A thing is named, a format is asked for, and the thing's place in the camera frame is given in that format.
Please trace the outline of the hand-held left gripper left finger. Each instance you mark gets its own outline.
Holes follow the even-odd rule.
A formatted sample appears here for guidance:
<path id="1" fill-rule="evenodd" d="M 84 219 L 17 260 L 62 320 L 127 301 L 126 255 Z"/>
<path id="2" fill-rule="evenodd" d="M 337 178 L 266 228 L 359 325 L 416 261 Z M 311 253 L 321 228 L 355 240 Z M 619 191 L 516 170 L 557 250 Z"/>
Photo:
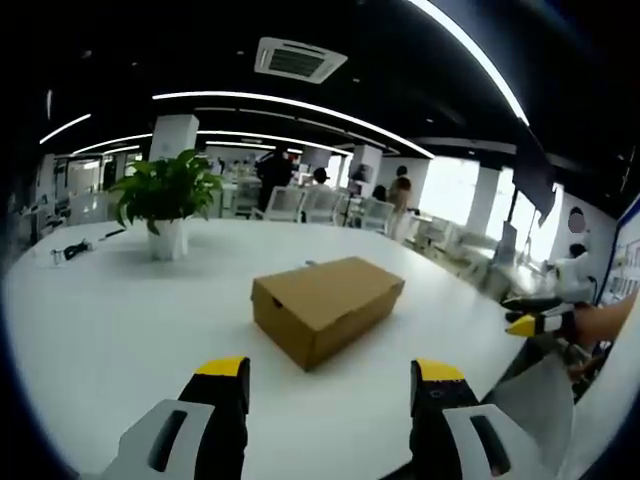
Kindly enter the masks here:
<path id="1" fill-rule="evenodd" d="M 199 367 L 176 399 L 156 404 L 121 436 L 104 479 L 239 479 L 248 444 L 250 359 Z"/>

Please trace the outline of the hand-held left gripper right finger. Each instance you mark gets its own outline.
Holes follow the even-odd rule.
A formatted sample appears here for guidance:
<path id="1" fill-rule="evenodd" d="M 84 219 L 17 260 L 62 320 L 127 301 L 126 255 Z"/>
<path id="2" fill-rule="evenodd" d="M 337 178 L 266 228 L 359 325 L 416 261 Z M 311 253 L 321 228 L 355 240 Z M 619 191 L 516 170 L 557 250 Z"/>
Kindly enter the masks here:
<path id="1" fill-rule="evenodd" d="M 456 367 L 411 361 L 409 438 L 415 479 L 543 479 L 537 445 L 507 414 L 482 404 Z"/>

